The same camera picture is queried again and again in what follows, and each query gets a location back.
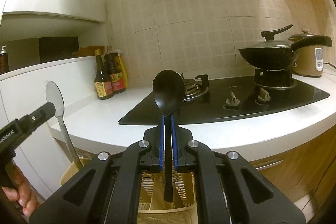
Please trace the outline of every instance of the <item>stove knob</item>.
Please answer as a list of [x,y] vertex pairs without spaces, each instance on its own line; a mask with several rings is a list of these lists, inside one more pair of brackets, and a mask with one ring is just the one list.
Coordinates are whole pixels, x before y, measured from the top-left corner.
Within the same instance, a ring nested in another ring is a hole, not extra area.
[[268,92],[261,88],[260,94],[258,95],[258,101],[259,102],[269,102],[271,100],[271,96],[269,96]]
[[230,107],[239,106],[240,101],[235,97],[233,92],[230,92],[231,99],[226,99],[225,105]]

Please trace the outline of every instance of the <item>black plastic spoon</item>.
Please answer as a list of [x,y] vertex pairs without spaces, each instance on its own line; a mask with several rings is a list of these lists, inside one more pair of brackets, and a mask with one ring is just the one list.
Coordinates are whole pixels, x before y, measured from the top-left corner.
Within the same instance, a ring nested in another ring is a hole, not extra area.
[[165,201],[173,202],[173,180],[171,164],[171,116],[182,104],[185,95],[184,81],[173,70],[163,70],[153,81],[155,103],[165,117]]

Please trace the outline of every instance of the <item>metal spoon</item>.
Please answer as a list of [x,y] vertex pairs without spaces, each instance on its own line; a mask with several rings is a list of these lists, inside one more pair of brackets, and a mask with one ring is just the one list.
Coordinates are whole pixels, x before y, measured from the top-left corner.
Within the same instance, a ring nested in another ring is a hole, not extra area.
[[185,95],[183,78],[173,70],[163,70],[153,81],[155,103],[165,117],[166,178],[165,201],[173,201],[171,164],[171,116],[182,104]]
[[47,83],[45,87],[45,96],[46,96],[47,101],[53,103],[53,105],[55,106],[55,109],[56,109],[55,117],[58,120],[59,128],[61,129],[65,143],[69,150],[69,153],[73,161],[75,162],[76,167],[78,168],[78,170],[80,170],[83,167],[83,165],[78,158],[75,148],[71,142],[67,127],[64,124],[64,120],[63,120],[64,101],[63,101],[61,91],[59,90],[55,82],[49,81]]

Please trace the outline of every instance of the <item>finger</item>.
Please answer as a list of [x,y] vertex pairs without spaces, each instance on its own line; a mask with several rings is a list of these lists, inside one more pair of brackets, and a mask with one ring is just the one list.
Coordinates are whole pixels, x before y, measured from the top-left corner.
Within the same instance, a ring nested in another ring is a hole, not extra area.
[[4,191],[5,195],[9,199],[9,201],[18,201],[19,200],[19,194],[15,189],[8,188],[8,187],[2,187],[2,190]]
[[37,206],[37,197],[35,193],[31,193],[30,200],[27,203],[27,206],[22,209],[22,212],[25,216],[30,217],[31,214],[34,212]]
[[12,174],[12,180],[16,185],[20,185],[23,182],[28,181],[26,179],[26,177],[23,175],[22,171],[19,169],[19,167],[17,167],[16,165],[14,165],[13,168],[13,174]]
[[30,200],[31,198],[31,195],[32,195],[32,190],[30,189],[30,185],[29,185],[29,182],[23,182],[22,184],[20,184],[18,186],[18,189],[17,189],[18,193],[19,193],[19,203],[22,207],[26,207],[27,206],[27,203],[28,201]]

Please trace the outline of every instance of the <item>white countertop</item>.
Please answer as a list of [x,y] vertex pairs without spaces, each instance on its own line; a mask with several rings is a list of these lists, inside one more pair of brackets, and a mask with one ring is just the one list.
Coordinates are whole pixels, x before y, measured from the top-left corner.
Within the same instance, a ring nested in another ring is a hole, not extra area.
[[[236,150],[249,161],[301,145],[336,124],[336,72],[325,69],[321,78],[293,77],[330,93],[330,97],[274,114],[182,127],[212,150]],[[142,140],[144,131],[152,126],[119,125],[118,120],[151,91],[151,87],[128,89],[109,100],[97,99],[67,116],[64,122],[74,146],[93,153],[117,153]],[[58,123],[50,129],[54,138],[63,140]]]

